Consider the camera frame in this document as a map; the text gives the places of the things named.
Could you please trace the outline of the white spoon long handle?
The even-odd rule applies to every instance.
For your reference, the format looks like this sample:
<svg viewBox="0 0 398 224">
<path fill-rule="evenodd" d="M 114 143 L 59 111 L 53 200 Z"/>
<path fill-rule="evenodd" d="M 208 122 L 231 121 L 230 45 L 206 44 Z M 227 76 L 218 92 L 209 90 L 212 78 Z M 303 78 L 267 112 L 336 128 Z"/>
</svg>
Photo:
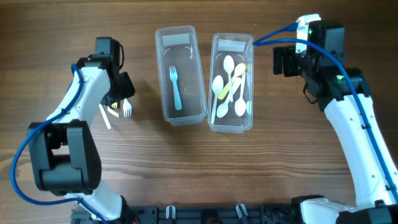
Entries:
<svg viewBox="0 0 398 224">
<path fill-rule="evenodd" d="M 215 122 L 218 94 L 222 91 L 223 87 L 224 87 L 223 77 L 221 75 L 217 75 L 212 82 L 212 90 L 214 93 L 214 100 L 213 100 L 213 107 L 212 107 L 212 111 L 211 111 L 211 124 L 213 124 Z"/>
</svg>

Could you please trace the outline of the white fork bluish handle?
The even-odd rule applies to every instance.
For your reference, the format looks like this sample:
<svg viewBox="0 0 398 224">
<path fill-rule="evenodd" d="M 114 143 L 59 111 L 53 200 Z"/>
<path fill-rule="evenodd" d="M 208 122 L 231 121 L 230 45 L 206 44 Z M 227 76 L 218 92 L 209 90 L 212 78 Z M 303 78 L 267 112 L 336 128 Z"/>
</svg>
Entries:
<svg viewBox="0 0 398 224">
<path fill-rule="evenodd" d="M 174 104 L 175 104 L 175 109 L 176 110 L 181 110 L 182 109 L 182 102 L 180 98 L 180 93 L 178 90 L 177 86 L 177 80 L 178 80 L 178 74 L 175 66 L 170 66 L 169 68 L 169 73 L 170 73 L 170 79 L 173 84 L 173 89 L 174 89 Z"/>
</svg>

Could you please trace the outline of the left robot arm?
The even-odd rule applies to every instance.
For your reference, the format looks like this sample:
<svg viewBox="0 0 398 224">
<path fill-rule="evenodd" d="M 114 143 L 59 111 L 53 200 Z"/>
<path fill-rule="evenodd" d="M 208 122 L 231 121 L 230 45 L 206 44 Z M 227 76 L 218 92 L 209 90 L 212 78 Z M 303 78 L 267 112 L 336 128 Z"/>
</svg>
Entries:
<svg viewBox="0 0 398 224">
<path fill-rule="evenodd" d="M 134 86 L 124 63 L 122 45 L 111 37 L 98 37 L 95 51 L 71 65 L 73 80 L 57 109 L 40 123 L 31 123 L 15 155 L 10 178 L 16 193 L 29 198 L 16 183 L 16 164 L 29 148 L 37 188 L 60 197 L 57 205 L 75 201 L 100 223 L 137 223 L 126 199 L 113 192 L 101 178 L 101 160 L 90 126 L 99 106 L 132 97 Z"/>
</svg>

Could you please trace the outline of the white spoon wide handle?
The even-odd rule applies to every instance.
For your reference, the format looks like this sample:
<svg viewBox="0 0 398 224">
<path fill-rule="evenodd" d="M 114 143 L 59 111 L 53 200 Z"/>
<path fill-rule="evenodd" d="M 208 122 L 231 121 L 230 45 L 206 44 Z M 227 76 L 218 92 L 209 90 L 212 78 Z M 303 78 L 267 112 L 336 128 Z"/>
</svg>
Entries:
<svg viewBox="0 0 398 224">
<path fill-rule="evenodd" d="M 235 92 L 237 91 L 239 86 L 241 85 L 241 82 L 242 82 L 242 79 L 240 77 L 236 78 L 235 81 L 233 82 L 232 95 L 230 97 L 228 97 L 224 101 L 224 103 L 220 104 L 217 108 L 216 115 L 218 118 L 223 118 L 227 114 L 227 112 L 229 110 L 229 102 L 230 102 L 230 100 L 233 99 L 233 95 L 235 94 Z"/>
</svg>

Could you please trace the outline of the thin white fork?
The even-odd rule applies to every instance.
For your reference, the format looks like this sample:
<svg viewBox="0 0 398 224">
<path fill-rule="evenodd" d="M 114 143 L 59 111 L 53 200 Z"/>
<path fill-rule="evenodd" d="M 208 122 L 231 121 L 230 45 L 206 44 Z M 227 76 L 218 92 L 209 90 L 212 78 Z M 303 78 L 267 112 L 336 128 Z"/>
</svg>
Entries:
<svg viewBox="0 0 398 224">
<path fill-rule="evenodd" d="M 111 113 L 115 117 L 119 117 L 119 113 L 117 113 L 115 110 L 111 109 L 110 107 L 107 107 L 107 110 L 109 113 Z"/>
</svg>

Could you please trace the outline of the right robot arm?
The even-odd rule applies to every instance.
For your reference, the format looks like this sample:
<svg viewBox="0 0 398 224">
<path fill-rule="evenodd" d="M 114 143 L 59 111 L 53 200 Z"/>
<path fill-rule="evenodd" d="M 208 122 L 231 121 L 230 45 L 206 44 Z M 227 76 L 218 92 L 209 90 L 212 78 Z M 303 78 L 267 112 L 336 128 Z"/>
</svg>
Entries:
<svg viewBox="0 0 398 224">
<path fill-rule="evenodd" d="M 396 223 L 397 168 L 377 125 L 363 73 L 346 68 L 345 28 L 317 14 L 299 17 L 287 30 L 296 39 L 275 42 L 274 73 L 305 79 L 303 92 L 333 126 L 351 171 L 356 206 L 321 196 L 292 201 L 298 223 Z"/>
</svg>

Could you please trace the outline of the yellow plastic fork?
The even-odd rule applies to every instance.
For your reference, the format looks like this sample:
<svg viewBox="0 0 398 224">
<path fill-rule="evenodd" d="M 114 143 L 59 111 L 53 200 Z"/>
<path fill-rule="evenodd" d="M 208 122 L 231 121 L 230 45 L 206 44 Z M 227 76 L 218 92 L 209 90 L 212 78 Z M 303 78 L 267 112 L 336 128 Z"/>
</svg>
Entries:
<svg viewBox="0 0 398 224">
<path fill-rule="evenodd" d="M 118 110 L 120 108 L 119 102 L 114 102 L 111 107 L 113 110 Z"/>
</svg>

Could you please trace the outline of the white fork slim handle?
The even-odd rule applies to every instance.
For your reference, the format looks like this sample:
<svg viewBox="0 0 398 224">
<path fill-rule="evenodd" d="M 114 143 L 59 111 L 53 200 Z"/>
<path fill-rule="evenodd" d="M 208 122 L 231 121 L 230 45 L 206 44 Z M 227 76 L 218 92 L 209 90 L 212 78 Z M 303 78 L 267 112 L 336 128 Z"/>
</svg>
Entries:
<svg viewBox="0 0 398 224">
<path fill-rule="evenodd" d="M 125 118 L 130 118 L 132 115 L 132 104 L 127 98 L 123 100 L 123 113 Z"/>
</svg>

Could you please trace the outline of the yellow plastic spoon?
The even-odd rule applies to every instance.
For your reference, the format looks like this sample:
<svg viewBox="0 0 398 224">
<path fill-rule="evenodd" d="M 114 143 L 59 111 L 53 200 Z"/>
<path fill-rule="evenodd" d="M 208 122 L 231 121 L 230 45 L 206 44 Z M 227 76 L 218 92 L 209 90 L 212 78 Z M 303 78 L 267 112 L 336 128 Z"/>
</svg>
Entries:
<svg viewBox="0 0 398 224">
<path fill-rule="evenodd" d="M 244 74 L 245 72 L 246 72 L 246 64 L 245 63 L 240 63 L 235 67 L 234 74 L 232 77 L 233 94 L 235 94 L 235 92 L 239 88 L 239 86 L 242 82 L 241 75 Z M 227 83 L 224 86 L 224 88 L 222 89 L 222 91 L 218 94 L 218 99 L 223 100 L 227 96 L 228 92 L 229 92 L 229 84 Z"/>
</svg>

